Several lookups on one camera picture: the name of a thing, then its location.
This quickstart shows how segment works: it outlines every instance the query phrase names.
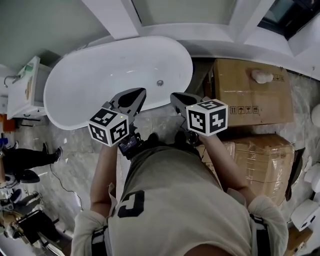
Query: cable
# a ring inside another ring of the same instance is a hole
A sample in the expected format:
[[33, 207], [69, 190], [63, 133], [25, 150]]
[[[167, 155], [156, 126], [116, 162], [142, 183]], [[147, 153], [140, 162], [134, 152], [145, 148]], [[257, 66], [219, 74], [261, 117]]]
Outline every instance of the cable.
[[60, 178], [54, 173], [54, 171], [52, 170], [51, 164], [50, 164], [50, 170], [51, 170], [52, 174], [59, 180], [61, 187], [62, 187], [65, 191], [67, 191], [67, 192], [72, 192], [72, 193], [74, 193], [74, 194], [79, 198], [79, 200], [80, 200], [80, 207], [81, 207], [81, 210], [83, 211], [84, 208], [82, 207], [81, 197], [78, 196], [78, 194], [77, 194], [76, 192], [74, 192], [73, 190], [67, 190], [67, 189], [65, 189], [65, 187], [62, 185], [61, 179], [60, 179]]

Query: shoulder strap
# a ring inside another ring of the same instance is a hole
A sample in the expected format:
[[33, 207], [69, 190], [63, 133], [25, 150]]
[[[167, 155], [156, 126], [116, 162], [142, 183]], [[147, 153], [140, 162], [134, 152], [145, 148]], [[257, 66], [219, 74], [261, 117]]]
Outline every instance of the shoulder strap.
[[109, 229], [104, 226], [95, 231], [91, 237], [92, 256], [112, 256]]
[[271, 250], [267, 224], [264, 223], [264, 219], [261, 217], [254, 216], [253, 214], [250, 214], [250, 217], [255, 222], [258, 256], [270, 256]]

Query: bathtub drain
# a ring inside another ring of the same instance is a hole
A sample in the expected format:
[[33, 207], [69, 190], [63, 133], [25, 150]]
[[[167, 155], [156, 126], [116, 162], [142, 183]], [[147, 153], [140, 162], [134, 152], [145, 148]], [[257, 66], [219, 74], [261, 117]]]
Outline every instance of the bathtub drain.
[[156, 82], [156, 85], [157, 86], [163, 86], [164, 85], [164, 81], [159, 80], [158, 82]]

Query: marble floor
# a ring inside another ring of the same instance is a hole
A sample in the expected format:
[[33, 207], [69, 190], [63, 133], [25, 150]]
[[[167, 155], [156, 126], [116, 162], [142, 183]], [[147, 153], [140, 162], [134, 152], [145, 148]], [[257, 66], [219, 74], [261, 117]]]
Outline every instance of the marble floor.
[[[312, 163], [320, 161], [320, 128], [315, 127], [310, 118], [310, 111], [320, 103], [320, 83], [296, 74], [289, 74], [294, 105], [294, 122], [254, 126], [254, 133], [277, 133], [294, 144], [296, 149], [306, 148], [303, 155], [305, 165], [309, 156]], [[142, 139], [146, 140], [152, 132], [158, 133], [161, 140], [170, 143], [183, 122], [169, 104], [160, 108], [141, 112], [134, 121]], [[61, 146], [63, 156], [52, 165], [52, 171], [62, 180], [67, 190], [75, 191], [81, 198], [84, 209], [90, 207], [90, 185], [95, 172], [101, 144], [93, 141], [86, 127], [77, 130], [61, 130], [44, 118], [32, 123], [33, 127], [22, 126], [15, 133], [15, 140], [20, 148], [42, 150], [42, 143], [47, 142], [49, 150]], [[123, 183], [128, 173], [130, 162], [120, 153], [117, 158], [117, 194], [121, 194]], [[65, 228], [73, 231], [74, 218], [80, 212], [80, 201], [75, 194], [62, 189], [49, 166], [34, 169], [41, 181], [26, 185], [32, 192], [42, 193], [44, 209], [51, 218], [59, 218]], [[292, 191], [289, 202], [281, 205], [283, 216], [290, 220], [292, 211], [311, 194], [311, 189], [299, 178]]]

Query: cardboard box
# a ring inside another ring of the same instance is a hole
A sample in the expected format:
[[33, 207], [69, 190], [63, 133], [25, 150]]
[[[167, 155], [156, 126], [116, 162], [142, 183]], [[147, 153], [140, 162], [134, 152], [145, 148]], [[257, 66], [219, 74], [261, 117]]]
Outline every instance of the cardboard box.
[[209, 69], [209, 72], [205, 75], [203, 79], [202, 89], [203, 89], [204, 96], [207, 96], [210, 99], [216, 98], [213, 65], [211, 66], [211, 68]]
[[[273, 74], [273, 81], [257, 83], [252, 70]], [[216, 59], [215, 97], [229, 106], [228, 125], [265, 125], [294, 121], [291, 88], [284, 68], [257, 62]]]
[[306, 227], [301, 232], [295, 226], [289, 228], [289, 240], [284, 256], [293, 256], [298, 252], [312, 235], [310, 228]]
[[225, 141], [234, 161], [246, 172], [255, 195], [266, 195], [280, 205], [285, 199], [295, 150], [277, 134], [260, 134]]

